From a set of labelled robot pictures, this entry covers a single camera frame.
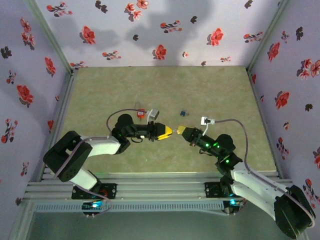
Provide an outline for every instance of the connector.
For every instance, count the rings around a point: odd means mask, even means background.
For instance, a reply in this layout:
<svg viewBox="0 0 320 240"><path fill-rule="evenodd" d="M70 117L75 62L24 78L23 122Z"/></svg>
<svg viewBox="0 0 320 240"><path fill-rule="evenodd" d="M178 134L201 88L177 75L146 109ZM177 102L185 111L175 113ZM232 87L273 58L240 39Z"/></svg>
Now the connector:
<svg viewBox="0 0 320 240"><path fill-rule="evenodd" d="M146 112L147 122L155 121L158 118L159 114L160 114L160 111L156 108L151 109L151 111L147 111Z"/></svg>
<svg viewBox="0 0 320 240"><path fill-rule="evenodd" d="M211 125L215 124L215 120L212 118L208 118L207 116L201 117L201 125L206 126L208 124L211 124Z"/></svg>

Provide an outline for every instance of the blue led light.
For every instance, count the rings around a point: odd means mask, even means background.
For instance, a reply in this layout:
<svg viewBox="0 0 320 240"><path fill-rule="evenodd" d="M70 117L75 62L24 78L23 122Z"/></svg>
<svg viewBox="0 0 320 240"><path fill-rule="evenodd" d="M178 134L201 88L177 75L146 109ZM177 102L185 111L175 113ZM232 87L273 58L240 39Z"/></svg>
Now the blue led light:
<svg viewBox="0 0 320 240"><path fill-rule="evenodd" d="M101 207L103 205L103 202L102 201L94 201L91 206L93 208L97 208L97 207Z"/></svg>

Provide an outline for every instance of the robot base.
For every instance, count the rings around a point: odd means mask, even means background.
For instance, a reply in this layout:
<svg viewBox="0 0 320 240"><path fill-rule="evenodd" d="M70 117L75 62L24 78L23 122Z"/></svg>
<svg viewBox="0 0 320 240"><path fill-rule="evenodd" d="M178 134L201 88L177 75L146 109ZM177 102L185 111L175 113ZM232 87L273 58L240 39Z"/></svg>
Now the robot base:
<svg viewBox="0 0 320 240"><path fill-rule="evenodd" d="M106 196L108 199L115 199L117 194L117 184L115 183L101 183L99 189L95 190L97 194ZM92 195L82 191L77 186L73 187L71 199L73 200L99 200L102 199L96 195Z"/></svg>

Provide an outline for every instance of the wire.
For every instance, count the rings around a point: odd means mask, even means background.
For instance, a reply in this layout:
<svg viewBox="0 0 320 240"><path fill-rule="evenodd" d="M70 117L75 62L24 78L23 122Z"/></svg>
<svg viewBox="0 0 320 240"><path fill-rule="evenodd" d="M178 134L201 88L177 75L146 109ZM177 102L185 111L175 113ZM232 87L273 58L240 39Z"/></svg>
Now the wire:
<svg viewBox="0 0 320 240"><path fill-rule="evenodd" d="M136 144L139 144L139 143L142 143L142 142L143 142L143 139L141 138L141 141L135 141L135 140L133 140L133 138L131 137L131 141L134 142L134 143L136 143Z"/></svg>
<svg viewBox="0 0 320 240"><path fill-rule="evenodd" d="M208 128L209 128L209 123L206 124L205 130L202 133L202 136L206 135L206 132L208 131Z"/></svg>
<svg viewBox="0 0 320 240"><path fill-rule="evenodd" d="M245 135L245 154L244 154L244 165L245 168L248 170L248 172L250 174L252 174L253 176L255 176L257 179L261 180L262 182L268 184L269 186L273 187L275 190L278 190L279 192L281 192L282 194L286 195L290 200L292 200L295 204L297 204L310 218L311 220L311 225L308 228L313 228L316 225L315 222L315 218L310 214L310 212L304 207L302 206L302 204L300 202L298 202L294 197L292 197L290 194L288 194L287 192L283 191L282 189L278 188L276 185L272 184L271 182L268 182L267 180L263 179L262 177L260 177L259 175L255 174L254 172L251 171L250 167L248 166L247 163L247 157L248 157L248 148L249 148L249 143L248 143L248 134L246 131L245 126L237 119L225 119L225 120L219 120L219 121L215 121L216 123L225 123L225 122L237 122L238 124L241 125L243 131L244 131L244 135Z"/></svg>
<svg viewBox="0 0 320 240"><path fill-rule="evenodd" d="M115 111L114 113L112 113L108 118L107 118L107 120L106 120L106 127L108 128L108 130L109 130L109 132L110 132L110 134L111 134L111 129L110 129L110 127L109 127L109 120L110 120L110 118L113 116L113 115L115 115L115 114L117 114L117 113L120 113L120 112L124 112L124 111L136 111L136 112L142 112L142 111L140 111L140 110L138 110L138 109L134 109L134 108L126 108L126 109L122 109L122 110L119 110L119 111Z"/></svg>

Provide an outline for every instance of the floral wallpaper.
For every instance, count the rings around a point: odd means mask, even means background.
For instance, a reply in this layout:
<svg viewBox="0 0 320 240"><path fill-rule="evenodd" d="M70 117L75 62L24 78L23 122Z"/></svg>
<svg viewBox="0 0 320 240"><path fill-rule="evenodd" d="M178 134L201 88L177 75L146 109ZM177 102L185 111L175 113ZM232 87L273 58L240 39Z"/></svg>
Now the floral wallpaper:
<svg viewBox="0 0 320 240"><path fill-rule="evenodd" d="M251 73L286 177L320 217L320 48L317 0L289 1ZM308 229L319 239L318 225Z"/></svg>
<svg viewBox="0 0 320 240"><path fill-rule="evenodd" d="M77 68L248 66L280 2L35 1Z"/></svg>
<svg viewBox="0 0 320 240"><path fill-rule="evenodd" d="M0 2L0 235L8 239L54 128L66 70L22 0Z"/></svg>

